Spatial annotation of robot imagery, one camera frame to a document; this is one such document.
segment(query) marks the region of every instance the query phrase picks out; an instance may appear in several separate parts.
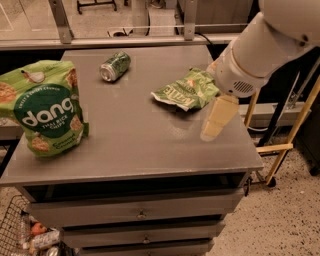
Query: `drawer handle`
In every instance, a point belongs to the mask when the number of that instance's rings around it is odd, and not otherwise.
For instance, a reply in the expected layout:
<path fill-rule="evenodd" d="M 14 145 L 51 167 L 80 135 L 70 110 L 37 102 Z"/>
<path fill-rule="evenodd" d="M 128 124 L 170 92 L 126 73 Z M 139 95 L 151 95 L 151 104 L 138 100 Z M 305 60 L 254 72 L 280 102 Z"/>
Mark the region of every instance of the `drawer handle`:
<path fill-rule="evenodd" d="M 144 238 L 144 240 L 142 241 L 142 243 L 143 243 L 143 244 L 150 244 L 151 241 L 150 241 L 149 238 L 146 236 L 146 237 Z"/>
<path fill-rule="evenodd" d="M 138 220 L 145 220 L 147 218 L 147 215 L 143 212 L 143 210 L 140 210 L 140 213 L 137 215 Z"/>

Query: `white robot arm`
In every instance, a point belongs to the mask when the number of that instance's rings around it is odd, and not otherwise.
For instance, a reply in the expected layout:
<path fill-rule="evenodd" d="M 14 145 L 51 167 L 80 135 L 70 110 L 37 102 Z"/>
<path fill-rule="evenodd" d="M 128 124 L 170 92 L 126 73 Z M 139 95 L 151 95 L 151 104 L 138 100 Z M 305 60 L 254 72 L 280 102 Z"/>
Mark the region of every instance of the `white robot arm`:
<path fill-rule="evenodd" d="M 222 96 L 203 124 L 201 138 L 214 139 L 238 111 L 238 98 L 267 84 L 278 68 L 320 46 L 319 0 L 260 0 L 261 12 L 208 66 Z"/>

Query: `green snack bag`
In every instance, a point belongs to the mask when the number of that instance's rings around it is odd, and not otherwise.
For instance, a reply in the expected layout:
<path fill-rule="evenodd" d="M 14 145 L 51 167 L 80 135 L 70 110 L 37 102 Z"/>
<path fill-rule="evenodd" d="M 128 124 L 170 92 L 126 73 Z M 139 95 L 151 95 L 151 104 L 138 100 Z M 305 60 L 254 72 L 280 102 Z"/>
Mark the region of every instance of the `green snack bag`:
<path fill-rule="evenodd" d="M 57 155 L 88 135 L 74 65 L 39 61 L 0 76 L 0 117 L 20 124 L 37 156 Z"/>
<path fill-rule="evenodd" d="M 151 94 L 158 101 L 177 105 L 184 111 L 200 109 L 217 95 L 219 89 L 214 85 L 210 73 L 193 68 L 180 80 L 166 85 Z"/>

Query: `dang snack bag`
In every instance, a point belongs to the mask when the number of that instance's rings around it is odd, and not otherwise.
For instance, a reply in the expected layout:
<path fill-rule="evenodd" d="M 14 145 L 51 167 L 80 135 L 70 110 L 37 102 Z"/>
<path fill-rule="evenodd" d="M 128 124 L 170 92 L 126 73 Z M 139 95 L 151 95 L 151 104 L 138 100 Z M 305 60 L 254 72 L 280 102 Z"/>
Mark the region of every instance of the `dang snack bag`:
<path fill-rule="evenodd" d="M 70 61 L 39 61 L 0 76 L 0 117 L 20 124 L 38 156 L 57 155 L 88 135 Z"/>

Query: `floor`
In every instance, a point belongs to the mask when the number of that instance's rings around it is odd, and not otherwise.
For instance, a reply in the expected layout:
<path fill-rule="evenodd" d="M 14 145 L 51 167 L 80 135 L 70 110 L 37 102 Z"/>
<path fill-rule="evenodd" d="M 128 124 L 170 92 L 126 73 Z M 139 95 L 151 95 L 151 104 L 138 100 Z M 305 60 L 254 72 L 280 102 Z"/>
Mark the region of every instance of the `floor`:
<path fill-rule="evenodd" d="M 274 159 L 263 157 L 262 176 Z M 291 150 L 275 175 L 276 187 L 251 186 L 207 256 L 320 255 L 320 176 L 311 176 L 309 168 L 303 151 Z M 16 194 L 14 188 L 0 189 L 0 219 Z"/>
<path fill-rule="evenodd" d="M 130 36 L 175 35 L 175 8 L 156 9 L 148 5 L 150 0 L 115 0 L 113 5 L 81 7 L 77 11 L 75 0 L 63 0 L 68 23 L 75 39 L 100 39 L 113 37 L 115 32 Z M 81 0 L 82 4 L 92 0 Z M 49 5 L 43 0 L 3 0 L 0 3 L 0 40 L 58 40 L 58 30 Z"/>

